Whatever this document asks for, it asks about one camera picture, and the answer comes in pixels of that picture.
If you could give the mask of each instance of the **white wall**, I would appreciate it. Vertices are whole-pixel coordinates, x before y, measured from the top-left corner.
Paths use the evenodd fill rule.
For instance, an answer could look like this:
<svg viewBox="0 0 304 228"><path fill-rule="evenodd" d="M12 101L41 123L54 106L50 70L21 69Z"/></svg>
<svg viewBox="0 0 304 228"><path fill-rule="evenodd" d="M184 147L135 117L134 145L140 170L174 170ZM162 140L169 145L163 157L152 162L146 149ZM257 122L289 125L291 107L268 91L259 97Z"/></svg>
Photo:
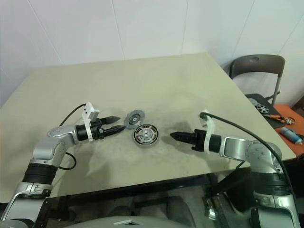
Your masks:
<svg viewBox="0 0 304 228"><path fill-rule="evenodd" d="M32 67L201 51L222 67L242 55L280 54L277 101L304 95L303 0L1 0L0 22L0 106ZM271 95L275 79L236 83Z"/></svg>

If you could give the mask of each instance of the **gray floor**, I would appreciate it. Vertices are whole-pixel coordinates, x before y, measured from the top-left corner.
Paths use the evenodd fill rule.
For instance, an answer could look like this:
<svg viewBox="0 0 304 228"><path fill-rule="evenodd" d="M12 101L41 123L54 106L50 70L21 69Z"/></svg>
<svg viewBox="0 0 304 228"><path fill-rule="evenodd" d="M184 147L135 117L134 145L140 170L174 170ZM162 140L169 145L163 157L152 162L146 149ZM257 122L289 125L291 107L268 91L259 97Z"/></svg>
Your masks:
<svg viewBox="0 0 304 228"><path fill-rule="evenodd" d="M142 202L145 200L153 200L167 196L181 196L188 204L197 228L215 228L214 222L204 215L205 208L202 201L203 195L203 188L201 186L196 186L170 190L168 192L157 192L149 195L126 197L99 203L91 203L87 205L81 205L79 207L73 207L72 209L76 212L76 221L80 222L106 217L117 206L126 205L130 207L136 202ZM165 211L166 205L160 204L136 209L135 213L142 216L152 216L166 219L167 217ZM50 220L47 228L62 228L72 224L74 224L74 222Z"/></svg>

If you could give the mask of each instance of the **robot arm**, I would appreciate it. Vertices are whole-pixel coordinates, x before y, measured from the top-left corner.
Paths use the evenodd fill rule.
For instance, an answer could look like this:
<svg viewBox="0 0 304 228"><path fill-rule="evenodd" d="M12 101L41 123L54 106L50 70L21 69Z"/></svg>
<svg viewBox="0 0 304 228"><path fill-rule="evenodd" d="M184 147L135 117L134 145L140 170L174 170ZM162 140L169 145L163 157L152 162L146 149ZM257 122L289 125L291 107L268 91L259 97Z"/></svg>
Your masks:
<svg viewBox="0 0 304 228"><path fill-rule="evenodd" d="M249 141L235 137L212 134L206 142L207 131L195 129L194 133L174 132L171 137L177 141L192 144L192 149L203 152L204 144L209 151L220 156L250 163L254 198L257 208L252 210L252 218L258 228L300 228L295 201L283 169L271 151L260 141ZM268 143L282 158L280 149Z"/></svg>
<svg viewBox="0 0 304 228"><path fill-rule="evenodd" d="M89 122L83 125L66 125L52 129L47 136L35 147L33 157L22 182L16 188L15 194L6 207L1 225L8 227L33 227L41 208L45 208L52 191L52 182L69 147L79 144L80 141L103 139L125 129L124 126L114 126L103 129L105 124L111 124L119 120L119 117L110 116L97 118L98 110L92 109L88 115Z"/></svg>

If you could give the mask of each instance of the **orange table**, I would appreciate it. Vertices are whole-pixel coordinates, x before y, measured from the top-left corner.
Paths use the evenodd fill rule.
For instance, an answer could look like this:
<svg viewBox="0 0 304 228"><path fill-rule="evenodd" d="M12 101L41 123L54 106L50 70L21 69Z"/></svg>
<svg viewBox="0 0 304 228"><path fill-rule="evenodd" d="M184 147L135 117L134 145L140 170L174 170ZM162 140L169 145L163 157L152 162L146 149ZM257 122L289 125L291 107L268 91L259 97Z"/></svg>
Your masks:
<svg viewBox="0 0 304 228"><path fill-rule="evenodd" d="M300 116L298 113L296 113L294 110L292 110L288 105L286 104L277 104L275 105L275 109L284 117L292 117L295 119L294 125L286 125L287 128L295 130L297 134L304 135L304 118ZM276 132L280 132L281 128L276 128ZM282 134L279 133L281 138L284 140L284 142L289 146L289 148L297 155L304 153L304 144L294 144L287 138L285 138Z"/></svg>

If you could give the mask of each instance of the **table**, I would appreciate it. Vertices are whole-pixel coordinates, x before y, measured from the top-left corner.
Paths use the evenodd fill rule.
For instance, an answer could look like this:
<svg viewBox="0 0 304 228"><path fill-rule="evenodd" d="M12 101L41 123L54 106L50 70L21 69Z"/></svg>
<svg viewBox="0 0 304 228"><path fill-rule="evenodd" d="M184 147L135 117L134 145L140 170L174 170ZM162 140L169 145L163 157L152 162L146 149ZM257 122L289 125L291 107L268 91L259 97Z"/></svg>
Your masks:
<svg viewBox="0 0 304 228"><path fill-rule="evenodd" d="M169 136L201 129L198 114L203 109L275 143L283 159L294 157L208 53L36 68L1 108L0 202L10 200L35 144L88 101L101 110L100 117L120 116L120 124L132 110L144 110L143 123L156 125L160 140L142 149L132 141L132 130L124 130L69 149L77 166L58 170L51 197L234 169L237 161L192 151ZM75 112L66 124L78 123L80 116L81 111ZM252 139L219 121L215 133ZM66 156L62 166L69 165Z"/></svg>

